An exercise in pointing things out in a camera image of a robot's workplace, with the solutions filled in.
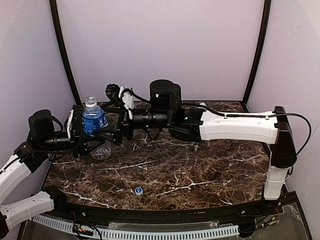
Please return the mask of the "Pocari Sweat bottle blue label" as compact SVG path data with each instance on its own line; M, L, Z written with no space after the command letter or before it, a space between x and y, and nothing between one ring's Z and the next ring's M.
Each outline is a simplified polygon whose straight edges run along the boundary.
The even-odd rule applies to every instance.
M85 107L82 111L82 125L87 136L93 136L95 130L108 126L107 116L94 96L88 96L85 100ZM90 154L95 160L105 160L111 155L111 147L108 143L103 143L92 150Z

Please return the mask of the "blue white Pocari cap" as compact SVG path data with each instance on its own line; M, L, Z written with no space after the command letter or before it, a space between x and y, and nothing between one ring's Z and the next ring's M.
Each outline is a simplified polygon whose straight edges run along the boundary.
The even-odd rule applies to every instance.
M136 187L136 188L134 189L134 193L135 193L137 196L141 196L141 195L144 193L143 188L142 188L142 187Z

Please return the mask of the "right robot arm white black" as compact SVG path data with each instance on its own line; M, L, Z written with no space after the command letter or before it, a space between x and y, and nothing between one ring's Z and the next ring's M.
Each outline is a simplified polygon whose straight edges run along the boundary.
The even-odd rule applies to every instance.
M297 152L288 114L281 106L259 113L228 113L206 105L183 103L181 87L170 80L158 79L149 85L149 108L135 108L135 93L109 84L105 93L115 105L118 122L94 131L96 136L120 145L131 140L134 130L168 129L180 141L211 140L255 141L270 145L270 159L263 197L275 201L281 195L289 169L297 161Z

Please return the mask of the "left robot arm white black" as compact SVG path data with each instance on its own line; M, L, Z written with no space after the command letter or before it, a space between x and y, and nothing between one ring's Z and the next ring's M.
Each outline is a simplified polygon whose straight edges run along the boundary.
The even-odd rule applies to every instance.
M0 200L4 201L12 190L25 178L34 173L50 157L73 153L84 155L93 149L85 148L88 141L105 140L96 136L85 136L79 108L73 107L69 116L67 131L55 130L54 123L62 123L43 109L28 119L29 133L25 142L17 147L7 163L0 170ZM20 223L45 212L62 209L66 195L55 186L15 203L0 206L0 237Z

